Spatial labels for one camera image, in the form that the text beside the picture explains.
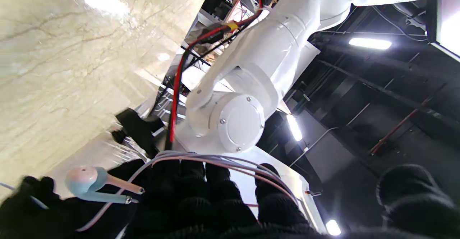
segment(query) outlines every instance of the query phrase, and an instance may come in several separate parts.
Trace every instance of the pink and blue earbud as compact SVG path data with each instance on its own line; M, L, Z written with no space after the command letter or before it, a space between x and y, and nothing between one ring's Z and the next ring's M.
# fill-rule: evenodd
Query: pink and blue earbud
M65 185L82 200L129 204L133 198L126 195L96 192L106 184L111 184L136 194L144 193L144 188L109 175L102 167L76 167L65 177Z

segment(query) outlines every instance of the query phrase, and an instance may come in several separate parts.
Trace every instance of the ceiling light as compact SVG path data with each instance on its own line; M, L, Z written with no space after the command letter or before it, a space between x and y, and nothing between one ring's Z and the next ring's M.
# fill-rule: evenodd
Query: ceiling light
M298 142L302 140L302 132L299 129L299 125L297 124L297 121L295 121L294 116L288 115L287 116L287 122L289 123L289 128L291 129L292 135L294 136L294 139Z
M326 223L326 229L327 229L327 232L330 235L339 235L339 234L341 234L339 225L337 224L337 222L334 219L332 219L332 220L330 220L329 222Z
M391 46L391 41L366 39L366 38L353 38L349 42L353 46L369 47L371 49L388 49Z

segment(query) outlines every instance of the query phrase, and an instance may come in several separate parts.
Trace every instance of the ceiling beam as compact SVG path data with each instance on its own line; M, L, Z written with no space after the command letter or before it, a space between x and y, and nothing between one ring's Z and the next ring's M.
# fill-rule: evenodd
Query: ceiling beam
M433 109L430 109L430 108L427 108L427 107L424 107L422 105L420 105L420 103L417 103L409 98L406 98L404 96L401 96L401 95L398 95L397 93L394 93L393 91L390 91L390 90L387 90L383 87L381 87L380 85L377 85L373 82L369 82L368 80L358 76L358 75L355 75L353 73L350 73L346 70L343 70L342 68L340 67L337 67L333 64L329 64L328 62L325 62L325 61L322 61L322 60L317 60L318 62L321 62L322 64L324 64L325 66L328 66L328 67L331 67L331 68L334 68L335 70L338 70L339 72L342 72L346 75L348 75L349 77L352 77L352 78L355 78L357 80L359 80L360 82L372 87L372 88L375 88L383 93L385 93L386 95L389 95L393 98L395 98L396 100L406 104L406 105L409 105L411 106L412 108L414 109L417 109L425 114L428 114L428 115L431 115L433 116L434 118L436 119L439 119L440 121L444 122L445 124L457 129L457 130L460 130L460 122L458 122L457 120L455 119L452 119L448 116L444 116L440 113L438 113L437 111L434 111Z
M366 62L386 65L391 68L401 70L409 74L417 75L419 77L423 77L426 79L435 78L437 80L440 80L441 82L446 82L450 85L454 85L457 87L460 86L458 83L457 77L453 77L451 75L442 75L436 72L429 72L424 69L421 69L419 65L414 64L414 63L406 63L403 61L399 61L396 59L390 59L390 58L379 56L379 55L369 55L368 53L363 53L363 51L360 49L348 49L345 47L340 47L340 46L335 46L335 45L327 45L326 48L333 50L335 52L341 52L341 53L352 55L358 58L363 58Z

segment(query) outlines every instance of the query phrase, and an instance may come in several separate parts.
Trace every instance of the black bracket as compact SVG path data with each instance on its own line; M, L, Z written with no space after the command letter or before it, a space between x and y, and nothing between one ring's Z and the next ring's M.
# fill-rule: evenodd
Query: black bracket
M120 130L112 131L112 137L117 143L123 143L125 137L129 136L145 150L149 158L153 158L159 153L154 144L152 133L165 125L158 116L141 119L135 110L127 108L115 117L123 126Z

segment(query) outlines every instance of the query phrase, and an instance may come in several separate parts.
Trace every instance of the marble wall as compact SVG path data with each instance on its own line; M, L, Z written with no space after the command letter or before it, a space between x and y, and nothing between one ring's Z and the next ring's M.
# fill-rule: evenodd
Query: marble wall
M1 1L0 181L16 185L155 96L146 75L163 79L204 0Z

